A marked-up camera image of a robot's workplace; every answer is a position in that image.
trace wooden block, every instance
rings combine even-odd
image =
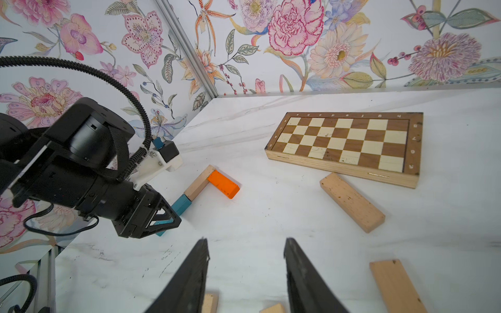
[[[279,303],[277,305],[274,305],[272,307],[260,311],[260,313],[286,313],[286,312],[285,312],[285,307],[281,303]]]
[[[216,313],[217,295],[206,293],[203,297],[202,313]]]
[[[337,174],[322,179],[320,186],[366,233],[384,222],[385,215]]]
[[[183,214],[190,205],[191,205],[191,201],[188,199],[188,197],[186,197],[185,194],[183,194],[170,207],[174,210],[174,212],[176,212],[176,214],[178,216],[181,216],[181,214]],[[155,225],[172,223],[173,221],[174,220],[172,218],[170,220],[167,220],[167,221],[156,221]],[[158,232],[156,234],[158,236],[161,236],[161,235],[163,235],[163,233],[165,233],[165,231],[161,231],[161,232]]]
[[[230,199],[233,199],[236,193],[240,190],[240,187],[238,187],[237,184],[216,170],[213,171],[207,180]]]
[[[427,313],[400,260],[371,262],[388,313]]]
[[[195,200],[198,194],[207,186],[209,181],[207,178],[212,174],[216,169],[209,165],[206,169],[193,181],[193,183],[186,189],[184,194],[190,201]]]

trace wooden chessboard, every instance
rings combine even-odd
[[[269,159],[416,188],[423,113],[289,112]]]

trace orange block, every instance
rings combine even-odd
[[[233,199],[236,193],[240,190],[240,187],[238,187],[237,184],[229,180],[217,170],[214,170],[207,180],[230,199]]]

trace black cable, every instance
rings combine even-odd
[[[141,106],[141,103],[139,103],[136,97],[134,97],[134,95],[127,88],[125,88],[121,83],[119,83],[113,77],[99,70],[96,70],[95,68],[92,68],[90,66],[68,60],[61,60],[47,57],[24,57],[24,56],[0,57],[0,67],[10,67],[10,66],[53,66],[59,68],[66,68],[90,74],[109,83],[110,85],[118,89],[122,94],[124,94],[130,100],[130,102],[132,102],[134,107],[139,112],[139,116],[141,117],[141,120],[143,121],[144,124],[143,146],[145,148],[140,147],[129,158],[128,166],[122,173],[120,173],[120,175],[117,177],[117,180],[123,181],[127,177],[129,177],[130,173],[132,173],[132,171],[136,168],[138,163],[140,163],[143,157],[146,156],[151,144],[151,127],[148,115],[146,114],[146,111],[144,111],[144,108]]]
[[[14,309],[14,312],[16,312],[16,313],[25,313],[26,310],[28,310],[28,307],[30,306],[31,301],[33,301],[33,298],[35,297],[35,293],[37,292],[37,279],[34,276],[29,275],[29,274],[14,275],[11,277],[0,279],[0,286],[5,285],[6,283],[18,281],[18,280],[25,280],[25,281],[30,283],[30,293],[28,294],[28,298],[26,299],[23,307],[19,307],[19,305],[15,305],[9,309],[9,312],[12,312],[12,309]]]
[[[95,215],[93,217],[95,217],[97,221],[94,224],[89,225],[89,226],[85,226],[83,228],[80,228],[79,230],[76,230],[74,232],[65,233],[65,234],[60,234],[60,233],[56,233],[56,232],[50,232],[50,231],[46,231],[46,230],[42,230],[42,229],[38,229],[38,228],[33,228],[33,227],[27,225],[27,222],[30,219],[35,218],[35,217],[40,217],[40,216],[47,215],[47,214],[49,214],[52,211],[53,208],[54,208],[54,204],[51,203],[51,205],[48,208],[46,208],[45,210],[42,210],[42,211],[40,211],[38,213],[35,213],[35,214],[32,214],[32,215],[28,216],[23,221],[24,227],[27,230],[29,230],[29,231],[36,232],[36,233],[39,233],[39,234],[42,234],[42,235],[48,235],[48,236],[69,236],[69,235],[78,234],[79,232],[86,231],[86,230],[89,230],[91,228],[94,228],[99,223],[99,217],[97,217],[97,215]]]

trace chessboard square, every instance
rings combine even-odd
[[[295,144],[300,144],[301,143],[301,140],[303,139],[303,136],[302,135],[291,135],[290,139],[289,139],[289,142],[290,143],[295,143]]]
[[[404,166],[404,158],[382,155],[381,158],[379,159],[378,168],[381,170],[401,173],[403,170],[403,166]]]
[[[364,145],[362,146],[362,153],[381,155],[382,151],[383,151],[383,142],[380,141],[365,140]]]
[[[349,132],[350,132],[349,128],[334,128],[334,131],[332,132],[332,137],[347,138]]]
[[[403,158],[405,157],[405,145],[385,142],[381,154]]]
[[[388,120],[370,119],[367,129],[386,130]]]
[[[353,119],[351,123],[351,128],[367,129],[367,126],[369,126],[368,119]]]
[[[407,132],[387,130],[384,135],[384,142],[405,144],[407,142]]]
[[[371,168],[378,168],[380,158],[381,158],[380,155],[362,152],[360,153],[360,159],[358,160],[358,165]]]
[[[372,130],[368,129],[367,133],[365,134],[365,140],[370,140],[370,141],[384,141],[384,134],[386,131],[384,130]]]
[[[337,122],[337,118],[326,118],[322,123],[322,127],[336,127]]]
[[[283,152],[286,145],[287,143],[285,142],[277,142],[273,145],[272,151]]]
[[[279,138],[277,139],[277,142],[285,142],[288,143],[289,139],[291,138],[292,134],[285,134],[281,133]]]
[[[344,138],[332,137],[329,140],[329,144],[327,145],[327,148],[336,149],[336,150],[343,150],[345,143],[346,143],[346,139],[344,139]]]
[[[327,148],[325,150],[324,160],[339,162],[339,159],[341,158],[341,153],[343,153],[343,150]]]
[[[360,152],[343,150],[339,162],[357,165],[360,159]]]
[[[308,126],[308,129],[306,130],[305,135],[317,136],[319,131],[320,131],[320,127]]]
[[[300,117],[291,117],[289,121],[287,122],[287,125],[297,125],[299,121],[301,120]]]
[[[292,134],[292,132],[294,132],[295,129],[296,129],[295,126],[287,125],[286,127],[284,127],[284,130],[282,131],[282,133]]]
[[[308,156],[311,148],[312,148],[311,146],[299,145],[298,149],[296,150],[295,155]]]
[[[323,159],[326,150],[327,150],[327,148],[312,147],[310,153],[308,154],[308,157],[316,158],[316,159]]]
[[[331,137],[333,132],[334,132],[334,127],[320,127],[317,136]]]
[[[409,127],[409,120],[388,120],[386,130],[399,130],[406,132]]]
[[[292,133],[296,135],[304,135],[307,129],[308,126],[296,126],[296,129]]]
[[[311,120],[312,120],[311,117],[302,117],[301,120],[299,121],[298,125],[308,126],[310,124]]]
[[[351,128],[353,119],[338,119],[336,123],[336,128]]]
[[[367,129],[350,128],[348,139],[364,140]]]
[[[315,142],[316,138],[317,136],[304,135],[299,144],[303,146],[313,146],[313,143]]]
[[[346,139],[343,150],[361,152],[363,144],[363,140]]]
[[[284,153],[295,154],[298,147],[297,143],[288,143],[284,148]]]
[[[314,147],[322,147],[322,148],[327,148],[329,145],[329,142],[331,141],[331,138],[327,137],[317,137],[315,139],[315,142],[313,143]]]
[[[324,120],[325,120],[324,118],[314,117],[314,118],[312,118],[312,120],[308,126],[320,127],[323,125]]]

